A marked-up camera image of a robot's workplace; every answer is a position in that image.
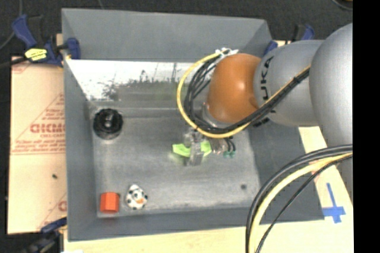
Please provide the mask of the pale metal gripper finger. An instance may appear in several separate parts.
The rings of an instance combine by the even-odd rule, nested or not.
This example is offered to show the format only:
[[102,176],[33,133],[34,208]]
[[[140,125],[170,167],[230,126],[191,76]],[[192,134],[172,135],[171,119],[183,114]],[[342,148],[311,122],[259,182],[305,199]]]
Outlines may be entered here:
[[187,160],[185,160],[186,166],[199,166],[204,158],[204,153],[191,154]]
[[200,143],[203,140],[203,135],[196,130],[189,130],[184,133],[185,147],[191,147],[193,143]]

